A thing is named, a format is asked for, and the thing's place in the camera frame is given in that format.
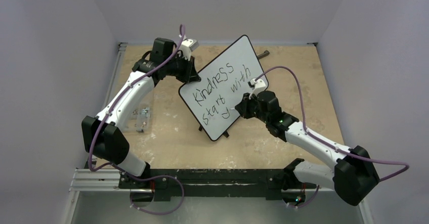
metal rod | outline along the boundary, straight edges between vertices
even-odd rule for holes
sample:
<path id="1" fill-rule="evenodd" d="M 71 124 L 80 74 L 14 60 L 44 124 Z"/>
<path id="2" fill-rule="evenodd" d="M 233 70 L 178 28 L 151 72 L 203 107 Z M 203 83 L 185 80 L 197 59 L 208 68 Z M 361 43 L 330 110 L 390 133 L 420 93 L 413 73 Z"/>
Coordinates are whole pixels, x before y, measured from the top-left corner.
<path id="1" fill-rule="evenodd" d="M 264 51 L 262 54 L 258 55 L 257 58 L 258 58 L 258 60 L 260 60 L 269 54 L 270 54 L 269 51 Z"/>

plywood surface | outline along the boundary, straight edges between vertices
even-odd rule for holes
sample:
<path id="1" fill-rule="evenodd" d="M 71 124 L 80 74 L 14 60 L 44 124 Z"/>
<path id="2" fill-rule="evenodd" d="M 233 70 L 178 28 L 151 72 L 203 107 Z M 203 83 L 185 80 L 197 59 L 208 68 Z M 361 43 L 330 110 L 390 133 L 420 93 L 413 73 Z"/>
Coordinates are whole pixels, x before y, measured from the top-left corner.
<path id="1" fill-rule="evenodd" d="M 227 46 L 200 46 L 193 55 L 196 68 L 215 58 Z M 126 82 L 133 64 L 151 46 L 128 46 L 125 51 L 115 93 Z M 285 65 L 297 75 L 304 96 L 308 127 L 342 143 L 341 133 L 332 106 L 315 47 L 255 46 L 264 70 Z M 299 95 L 293 77 L 282 69 L 267 74 L 269 90 L 279 98 L 283 111 L 302 119 Z M 212 142 L 178 94 L 182 85 L 166 77 L 154 89 L 151 129 L 145 133 L 126 132 L 131 150 L 152 168 L 284 168 L 295 158 L 321 163 L 311 154 L 269 134 L 257 119 L 238 119 L 228 130 L 230 137 Z"/>

whiteboard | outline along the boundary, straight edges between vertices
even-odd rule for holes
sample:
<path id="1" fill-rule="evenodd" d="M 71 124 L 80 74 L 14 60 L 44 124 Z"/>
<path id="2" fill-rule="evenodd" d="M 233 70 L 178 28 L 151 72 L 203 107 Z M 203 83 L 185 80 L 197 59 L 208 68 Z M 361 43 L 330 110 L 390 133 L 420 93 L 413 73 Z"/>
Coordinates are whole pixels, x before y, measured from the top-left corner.
<path id="1" fill-rule="evenodd" d="M 240 117 L 231 108 L 252 91 L 248 82 L 262 73 L 252 44 L 243 35 L 198 72 L 201 82 L 182 85 L 179 95 L 208 137 L 216 141 Z M 267 78 L 261 79 L 268 87 Z"/>

white wall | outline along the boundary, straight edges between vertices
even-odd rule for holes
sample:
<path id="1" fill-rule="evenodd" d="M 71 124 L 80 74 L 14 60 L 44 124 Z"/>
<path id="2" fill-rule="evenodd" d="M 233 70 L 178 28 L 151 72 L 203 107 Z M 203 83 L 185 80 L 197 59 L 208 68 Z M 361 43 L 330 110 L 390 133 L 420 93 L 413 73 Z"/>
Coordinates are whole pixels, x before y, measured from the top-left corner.
<path id="1" fill-rule="evenodd" d="M 205 42 L 242 34 L 254 43 L 316 42 L 341 0 L 95 0 L 119 41 L 153 43 L 178 33 Z"/>
<path id="2" fill-rule="evenodd" d="M 343 0 L 318 45 L 345 142 L 411 165 L 368 195 L 376 223 L 429 220 L 428 8 L 429 0 Z"/>
<path id="3" fill-rule="evenodd" d="M 58 223 L 117 44 L 94 0 L 0 0 L 0 222 Z"/>

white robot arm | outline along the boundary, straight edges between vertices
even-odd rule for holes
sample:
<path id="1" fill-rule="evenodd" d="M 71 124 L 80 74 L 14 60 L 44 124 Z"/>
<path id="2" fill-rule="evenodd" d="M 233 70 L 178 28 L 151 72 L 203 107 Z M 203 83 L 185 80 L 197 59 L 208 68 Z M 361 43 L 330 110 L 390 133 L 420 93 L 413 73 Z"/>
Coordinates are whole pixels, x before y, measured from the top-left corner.
<path id="1" fill-rule="evenodd" d="M 175 76 L 177 80 L 184 83 L 201 80 L 195 70 L 194 57 L 191 55 L 198 47 L 198 41 L 187 39 L 186 37 L 183 39 L 179 47 L 179 53 L 175 57 L 152 75 L 132 84 L 132 82 L 141 78 L 145 73 L 150 72 L 172 54 L 173 47 L 176 45 L 174 41 L 157 38 L 154 41 L 152 50 L 145 53 L 134 64 L 133 71 L 127 82 L 113 100 L 95 118 L 90 116 L 85 117 L 82 121 L 82 132 L 87 152 L 90 151 L 91 141 L 94 138 L 97 127 L 101 123 L 100 119 L 103 119 L 107 114 L 108 117 L 104 123 L 105 125 L 102 127 L 102 131 L 98 135 L 94 146 L 94 155 L 114 163 L 134 176 L 143 176 L 145 172 L 147 173 L 146 176 L 148 176 L 149 164 L 139 159 L 130 151 L 130 146 L 123 136 L 122 131 L 125 129 L 131 113 L 137 108 L 141 100 L 165 76 Z M 113 102 L 118 98 L 120 99 L 113 111 L 109 111 Z"/>
<path id="2" fill-rule="evenodd" d="M 252 93 L 244 94 L 242 101 L 235 106 L 240 116 L 261 120 L 273 136 L 306 150 L 326 164 L 317 165 L 297 159 L 285 169 L 289 171 L 290 178 L 296 178 L 295 180 L 301 183 L 314 183 L 335 190 L 351 205 L 359 204 L 379 183 L 380 179 L 371 162 L 364 162 L 345 154 L 369 158 L 365 149 L 360 146 L 351 149 L 305 128 L 303 122 L 282 111 L 273 92 L 263 90 L 266 88 L 263 80 L 252 79 L 249 85 L 253 89 Z"/>

